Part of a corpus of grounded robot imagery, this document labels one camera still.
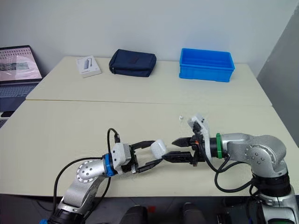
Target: gray wall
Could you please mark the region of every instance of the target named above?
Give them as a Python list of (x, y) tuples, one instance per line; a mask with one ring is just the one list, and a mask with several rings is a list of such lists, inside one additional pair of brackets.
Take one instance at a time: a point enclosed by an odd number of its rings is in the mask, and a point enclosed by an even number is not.
[(29, 44), (43, 73), (63, 56), (118, 49), (179, 60), (181, 48), (230, 51), (258, 75), (299, 0), (1, 0), (0, 46)]
[(299, 6), (257, 79), (299, 146)]

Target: green ring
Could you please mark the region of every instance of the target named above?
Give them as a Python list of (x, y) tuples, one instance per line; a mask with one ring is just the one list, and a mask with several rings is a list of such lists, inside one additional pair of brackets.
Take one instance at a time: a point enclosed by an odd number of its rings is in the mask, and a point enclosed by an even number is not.
[(216, 143), (217, 143), (217, 155), (219, 159), (222, 159), (222, 148), (221, 148), (221, 135), (216, 134)]

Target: laptop screen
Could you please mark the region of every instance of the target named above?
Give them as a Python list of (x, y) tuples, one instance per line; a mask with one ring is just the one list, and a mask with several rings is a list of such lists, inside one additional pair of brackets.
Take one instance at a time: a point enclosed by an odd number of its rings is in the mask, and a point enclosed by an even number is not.
[(30, 46), (0, 49), (0, 82), (42, 79)]

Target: small white object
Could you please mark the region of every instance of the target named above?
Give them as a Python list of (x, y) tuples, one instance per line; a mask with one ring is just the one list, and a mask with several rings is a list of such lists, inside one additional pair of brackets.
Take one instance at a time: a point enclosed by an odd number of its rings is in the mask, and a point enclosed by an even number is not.
[(153, 144), (151, 144), (150, 149), (157, 160), (161, 159), (162, 155), (166, 154), (167, 152), (166, 145), (161, 139), (158, 139)]
[(101, 74), (101, 70), (93, 56), (83, 57), (76, 60), (77, 68), (83, 78)]
[(201, 127), (201, 133), (204, 137), (205, 141), (205, 151), (206, 156), (209, 160), (211, 160), (211, 149), (210, 149), (210, 128), (208, 122), (204, 119), (203, 116), (201, 116), (199, 113), (196, 114), (194, 117), (192, 117), (190, 120), (188, 120), (189, 126), (193, 129), (194, 122), (197, 122)]

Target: zipper pouch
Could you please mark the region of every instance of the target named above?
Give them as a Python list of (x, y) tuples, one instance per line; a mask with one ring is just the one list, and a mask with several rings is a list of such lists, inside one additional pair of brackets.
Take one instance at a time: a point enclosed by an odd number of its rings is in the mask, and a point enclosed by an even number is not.
[(156, 64), (154, 54), (118, 49), (109, 62), (114, 74), (148, 77)]

